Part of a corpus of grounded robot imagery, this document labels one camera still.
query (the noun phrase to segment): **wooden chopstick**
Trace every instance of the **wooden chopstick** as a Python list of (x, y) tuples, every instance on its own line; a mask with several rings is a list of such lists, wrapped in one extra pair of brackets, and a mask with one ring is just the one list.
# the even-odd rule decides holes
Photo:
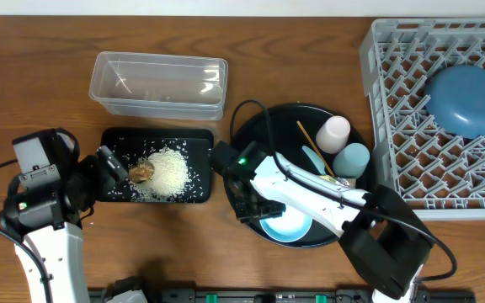
[(313, 151), (315, 151), (316, 154), (321, 158), (321, 160), (323, 161), (323, 163), (325, 163), (325, 168), (327, 169), (328, 173), (331, 175), (331, 177), (334, 178), (335, 176), (334, 176), (333, 170), (330, 169), (330, 167), (328, 166), (327, 162), (325, 161), (325, 159), (321, 155), (321, 152), (319, 152), (319, 150), (317, 149), (317, 146), (313, 143), (312, 138), (308, 135), (308, 133), (304, 129), (304, 126), (302, 126), (302, 124), (301, 124), (300, 121), (297, 121), (296, 123), (299, 125), (299, 128), (304, 133), (304, 136), (306, 136), (306, 138), (308, 139), (308, 142), (310, 142), (310, 145), (312, 145)]

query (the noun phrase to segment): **black plate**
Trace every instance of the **black plate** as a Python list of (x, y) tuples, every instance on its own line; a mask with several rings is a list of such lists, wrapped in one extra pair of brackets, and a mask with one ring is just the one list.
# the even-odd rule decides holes
[[(274, 143), (276, 151), (280, 152), (289, 161), (310, 173), (318, 174), (312, 161), (302, 151), (303, 146), (310, 146), (306, 137), (302, 134), (297, 121), (300, 121), (310, 137), (315, 135), (328, 118), (334, 115), (333, 112), (312, 104), (282, 104), (269, 109), (270, 118), (273, 124)], [(243, 150), (251, 141), (269, 142), (267, 128), (263, 113), (256, 114), (246, 122), (233, 137), (231, 143), (239, 151)], [(348, 144), (358, 142), (364, 144), (359, 132), (351, 127)], [(322, 152), (329, 167), (332, 167), (335, 155), (328, 155)], [(357, 189), (371, 191), (375, 187), (376, 172), (372, 165), (366, 167), (365, 172), (357, 179)], [(330, 230), (320, 223), (314, 221), (310, 231), (299, 241), (283, 243), (269, 237), (261, 228), (259, 220), (251, 221), (248, 227), (258, 235), (274, 243), (287, 247), (320, 247), (338, 240)]]
[[(184, 148), (186, 152), (183, 154), (189, 156), (186, 162), (192, 176), (199, 176), (192, 178), (193, 190), (186, 190), (182, 198), (169, 202), (203, 203), (211, 196), (212, 170), (208, 155), (213, 143), (214, 138), (209, 130), (114, 127), (102, 134), (100, 145), (106, 145), (127, 167), (136, 165), (139, 157), (151, 155), (152, 148), (156, 151), (165, 146), (174, 150), (176, 146)], [(129, 182), (121, 182), (113, 188), (114, 192), (121, 194), (105, 193), (103, 197), (99, 197), (99, 200), (133, 202), (131, 201), (133, 191)]]

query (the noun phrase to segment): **dish rack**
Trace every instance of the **dish rack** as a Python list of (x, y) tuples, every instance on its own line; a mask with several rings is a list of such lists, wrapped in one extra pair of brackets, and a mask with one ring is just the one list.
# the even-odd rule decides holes
[(485, 137), (451, 134), (424, 107), (424, 85), (437, 72), (485, 69), (485, 19), (378, 19), (360, 62), (378, 182), (422, 220), (485, 220)]

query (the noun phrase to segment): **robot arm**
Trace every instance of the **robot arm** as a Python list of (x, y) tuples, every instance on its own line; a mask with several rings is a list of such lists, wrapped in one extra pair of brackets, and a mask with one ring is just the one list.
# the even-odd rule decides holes
[[(297, 167), (282, 155), (277, 155), (281, 165), (304, 183), (326, 191), (339, 199), (347, 199), (361, 206), (366, 203), (363, 196), (368, 192), (365, 190), (350, 189), (331, 183)], [(344, 207), (339, 202), (309, 191), (293, 180), (286, 178), (274, 163), (272, 156), (266, 157), (255, 172), (256, 176), (253, 180), (250, 180), (250, 183), (262, 197), (298, 209), (327, 227), (338, 237), (341, 237), (344, 233), (342, 230), (343, 223), (352, 221), (359, 214), (356, 209)]]
[[(357, 273), (376, 288), (375, 303), (409, 302), (415, 295), (414, 280), (433, 243), (390, 221), (378, 237), (373, 237), (370, 229), (379, 218), (360, 211), (367, 208), (402, 218), (429, 233), (401, 197), (385, 187), (368, 193), (331, 183), (276, 155), (281, 169), (255, 142), (240, 153), (220, 142), (211, 152), (213, 169), (225, 182), (233, 184), (230, 188), (237, 190), (237, 218), (245, 222), (248, 218), (277, 216), (277, 204), (290, 205), (339, 237), (338, 242)], [(347, 202), (359, 207), (349, 207)]]
[[(127, 171), (106, 146), (78, 162), (76, 138), (61, 129), (24, 136), (13, 145), (22, 173), (9, 185), (1, 225), (42, 261), (52, 302), (89, 303), (80, 214), (87, 210), (91, 214), (98, 193), (111, 189)], [(24, 192), (18, 193), (19, 182)], [(31, 300), (44, 303), (39, 270), (24, 250), (15, 247), (15, 251)]]

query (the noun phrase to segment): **blue plate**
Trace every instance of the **blue plate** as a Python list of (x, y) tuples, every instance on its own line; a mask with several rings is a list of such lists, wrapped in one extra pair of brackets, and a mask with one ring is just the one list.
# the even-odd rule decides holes
[(453, 66), (438, 73), (426, 86), (431, 99), (426, 109), (446, 131), (475, 139), (485, 136), (485, 70)]
[(312, 218), (304, 215), (299, 210), (286, 205), (285, 212), (281, 217), (263, 219), (259, 221), (261, 228), (269, 237), (279, 242), (295, 242), (300, 240), (310, 231)]

